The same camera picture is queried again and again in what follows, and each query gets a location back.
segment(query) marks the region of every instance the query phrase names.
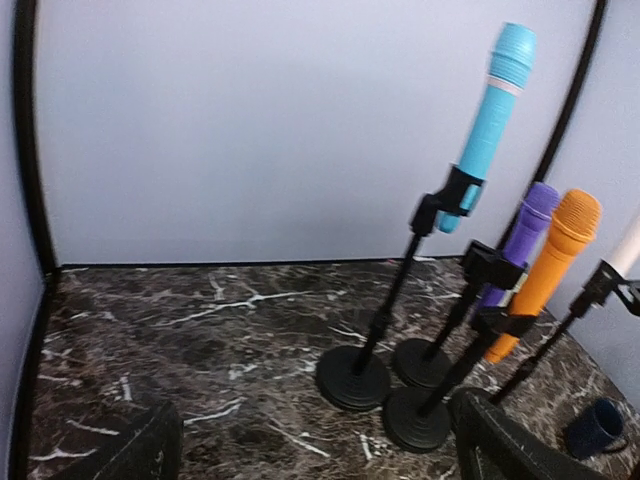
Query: white microphone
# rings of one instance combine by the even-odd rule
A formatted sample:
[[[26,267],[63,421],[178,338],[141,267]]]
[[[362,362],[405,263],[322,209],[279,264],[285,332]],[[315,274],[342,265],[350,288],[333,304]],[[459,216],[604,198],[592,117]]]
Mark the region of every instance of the white microphone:
[[[640,208],[636,211],[635,218],[629,223],[622,241],[605,257],[605,261],[621,277],[626,277],[638,257],[640,257]]]

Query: purple microphone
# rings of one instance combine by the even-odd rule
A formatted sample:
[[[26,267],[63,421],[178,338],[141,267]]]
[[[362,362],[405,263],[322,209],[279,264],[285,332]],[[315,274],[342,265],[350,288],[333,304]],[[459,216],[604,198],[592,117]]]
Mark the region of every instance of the purple microphone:
[[[509,241],[502,250],[506,260],[523,267],[538,237],[551,223],[551,212],[558,205],[558,192],[544,183],[533,184],[522,202],[518,220],[511,231]],[[504,290],[487,288],[478,302],[478,308],[495,307],[504,297]]]

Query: blue microphone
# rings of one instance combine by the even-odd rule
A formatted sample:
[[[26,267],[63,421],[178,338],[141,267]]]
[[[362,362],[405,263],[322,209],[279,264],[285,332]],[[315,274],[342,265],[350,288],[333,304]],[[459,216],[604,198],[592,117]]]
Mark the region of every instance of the blue microphone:
[[[522,25],[504,25],[491,56],[484,99],[458,162],[458,168],[463,172],[481,180],[486,178],[516,97],[531,73],[535,51],[535,33]],[[471,210],[480,191],[480,187],[470,186],[460,207]],[[459,222],[460,217],[440,212],[438,229],[451,233]]]

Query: cup handle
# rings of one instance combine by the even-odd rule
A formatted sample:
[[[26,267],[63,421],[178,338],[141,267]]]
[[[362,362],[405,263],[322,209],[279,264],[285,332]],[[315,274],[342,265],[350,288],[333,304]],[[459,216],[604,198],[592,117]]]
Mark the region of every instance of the cup handle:
[[[626,435],[622,435],[622,437],[620,437],[619,441],[617,442],[618,445],[610,445],[607,448],[605,448],[602,453],[606,453],[606,454],[613,454],[613,453],[620,453],[623,450],[625,450],[628,446],[629,446],[629,438]]]

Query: black marble surface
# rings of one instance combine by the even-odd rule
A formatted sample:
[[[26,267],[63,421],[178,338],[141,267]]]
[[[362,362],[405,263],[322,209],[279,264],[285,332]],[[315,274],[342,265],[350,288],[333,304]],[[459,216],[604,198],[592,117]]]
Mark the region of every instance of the black marble surface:
[[[455,259],[419,260],[378,348],[387,363],[400,340],[434,338],[463,287]],[[314,385],[322,352],[362,342],[362,312],[380,304],[396,267],[66,271],[42,351],[30,479],[89,455],[167,399],[185,421],[181,479],[459,479],[452,435],[431,454],[402,452],[385,438],[378,411],[339,411]],[[515,354],[477,365],[466,383],[495,391],[554,325],[543,315]],[[458,329],[446,352],[459,356],[472,336]],[[640,417],[570,337],[505,408],[562,449],[561,427],[600,395],[619,402],[632,445],[586,463],[626,479],[640,453]]]

